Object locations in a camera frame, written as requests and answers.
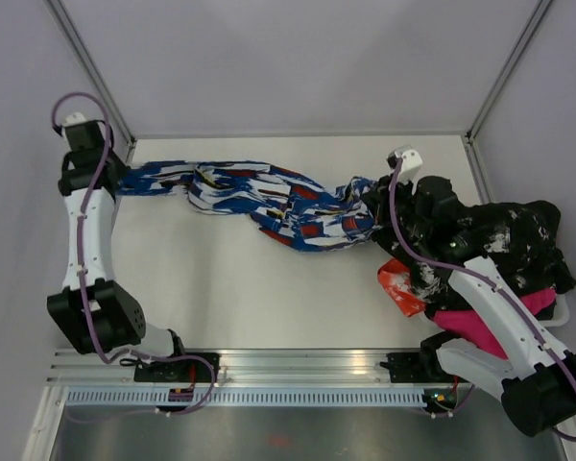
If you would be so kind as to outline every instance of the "black garment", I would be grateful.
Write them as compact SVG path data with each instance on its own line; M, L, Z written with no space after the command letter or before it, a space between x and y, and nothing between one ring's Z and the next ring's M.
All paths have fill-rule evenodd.
M378 223L385 226L372 235L373 241L410 269L412 291L428 303L427 315L438 309L471 309L448 285L448 273L416 262L398 244L389 217L389 182L388 177L382 178L375 190L363 196ZM399 184L396 205L402 235L418 254L459 264L487 255L518 296L550 287L562 294L576 285L556 247L561 213L554 205L537 201L463 206L456 200L451 216L433 219L421 215L412 190L411 183Z

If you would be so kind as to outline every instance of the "pink cloth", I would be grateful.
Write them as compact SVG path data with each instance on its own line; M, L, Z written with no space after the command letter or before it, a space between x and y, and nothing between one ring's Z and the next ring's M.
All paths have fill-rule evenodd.
M555 301L555 290L548 288L520 298L529 311L536 315ZM506 359L508 356L474 310L442 311L433 317L438 327L459 334L483 351Z

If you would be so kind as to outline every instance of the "blue patterned cloth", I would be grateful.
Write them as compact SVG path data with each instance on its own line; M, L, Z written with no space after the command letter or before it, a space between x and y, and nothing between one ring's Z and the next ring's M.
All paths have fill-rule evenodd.
M134 166L120 195L180 195L207 214L247 214L260 230L302 252L350 247L381 229L361 201L377 182L354 177L334 191L259 161L150 161Z

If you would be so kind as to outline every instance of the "white table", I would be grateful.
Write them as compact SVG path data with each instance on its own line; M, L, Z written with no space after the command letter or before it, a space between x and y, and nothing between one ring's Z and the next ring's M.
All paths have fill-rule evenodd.
M133 162L262 160L334 187L389 174L386 156L405 144L420 151L422 174L452 179L465 204L478 203L458 135L139 140ZM184 197L124 197L112 245L116 279L187 348L412 348L437 331L404 317L378 284L390 257L372 242L301 254L247 216L201 215Z

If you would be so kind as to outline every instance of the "white wall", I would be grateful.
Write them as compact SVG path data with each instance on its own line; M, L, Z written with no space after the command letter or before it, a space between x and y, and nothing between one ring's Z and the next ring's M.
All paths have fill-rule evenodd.
M59 341L45 297L60 289L67 221L50 110L90 89L42 0L0 0L0 461L23 450ZM99 115L63 109L77 108Z
M576 0L556 2L478 139L493 194L562 211L560 246L576 277ZM576 350L572 318L561 329Z
M465 132L536 0L63 0L136 136Z

